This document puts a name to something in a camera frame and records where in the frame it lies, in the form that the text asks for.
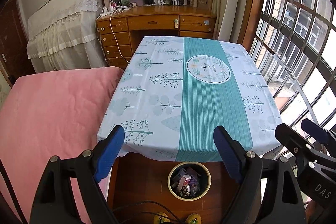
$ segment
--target foot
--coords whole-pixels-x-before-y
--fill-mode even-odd
[[[198,214],[191,214],[185,222],[188,224],[201,224],[201,217]]]
[[[154,224],[160,224],[160,223],[164,223],[164,222],[169,222],[168,215],[166,215],[165,213],[157,213],[161,216],[154,216]]]

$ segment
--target window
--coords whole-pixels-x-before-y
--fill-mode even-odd
[[[336,128],[335,54],[336,10],[330,0],[264,0],[250,55],[283,122],[311,143],[301,130],[303,119]],[[293,156],[286,148],[281,155]]]

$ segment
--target white cable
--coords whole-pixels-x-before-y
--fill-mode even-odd
[[[121,57],[122,57],[128,64],[129,64],[129,62],[128,62],[128,61],[123,57],[123,55],[121,54],[121,51],[120,51],[120,48],[119,48],[119,44],[118,44],[118,40],[117,40],[117,38],[116,38],[116,36],[115,36],[113,30],[112,30],[112,25],[111,25],[111,18],[112,18],[112,15],[113,15],[113,13],[112,13],[111,16],[110,16],[110,28],[111,28],[111,31],[112,31],[113,36],[114,36],[114,38],[115,38],[115,41],[116,41],[116,43],[117,43],[118,50],[119,50],[119,53],[120,53]]]

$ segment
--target pink bedspread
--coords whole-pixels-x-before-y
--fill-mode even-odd
[[[122,73],[116,67],[62,70],[16,81],[0,111],[0,158],[28,221],[49,158],[77,157],[96,145]],[[101,188],[104,193],[106,184]],[[16,212],[1,175],[0,191]],[[90,223],[77,184],[73,193],[82,221]]]

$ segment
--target black cable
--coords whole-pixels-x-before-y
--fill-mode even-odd
[[[155,215],[155,216],[161,216],[161,217],[163,217],[163,218],[169,219],[170,221],[176,221],[176,222],[178,222],[178,220],[171,219],[171,218],[169,218],[169,217],[165,217],[165,216],[163,216],[163,215],[159,215],[159,214],[156,214],[156,213],[152,213],[152,212],[140,212],[140,213],[137,213],[137,214],[132,215],[130,218],[128,218],[128,219],[126,219],[126,220],[120,222],[119,224],[124,224],[125,222],[131,220],[132,218],[134,218],[134,217],[136,217],[136,216],[138,216],[138,215],[142,215],[142,214],[151,214],[151,215]]]
[[[19,215],[19,217],[21,218],[21,221],[23,224],[28,224],[22,210],[21,210],[21,207],[20,207],[20,204],[19,204],[19,201],[17,200],[16,198],[16,195],[15,195],[15,192],[14,192],[14,189],[13,189],[13,186],[11,184],[11,181],[9,180],[9,177],[7,175],[7,172],[5,170],[5,167],[3,166],[2,164],[2,161],[0,159],[0,173],[3,177],[3,180],[5,181],[6,183],[6,186],[7,186],[7,189],[8,189],[8,192],[10,194],[10,197],[12,198],[13,200],[13,203],[14,203],[14,206],[15,206],[15,209]]]
[[[115,208],[115,209],[113,209],[111,211],[114,212],[114,211],[117,211],[117,210],[120,210],[120,209],[124,209],[124,208],[130,207],[130,206],[137,206],[137,205],[143,204],[143,203],[154,203],[154,204],[157,204],[157,205],[161,206],[167,212],[169,212],[173,217],[176,218],[176,220],[173,220],[173,221],[177,221],[180,224],[183,224],[183,222],[172,211],[170,211],[167,207],[165,207],[164,205],[162,205],[162,204],[160,204],[160,203],[158,203],[156,201],[151,201],[151,200],[145,200],[145,201],[140,201],[140,202],[136,202],[136,203],[133,203],[133,204],[128,204],[128,205],[120,206],[120,207],[117,207],[117,208]]]

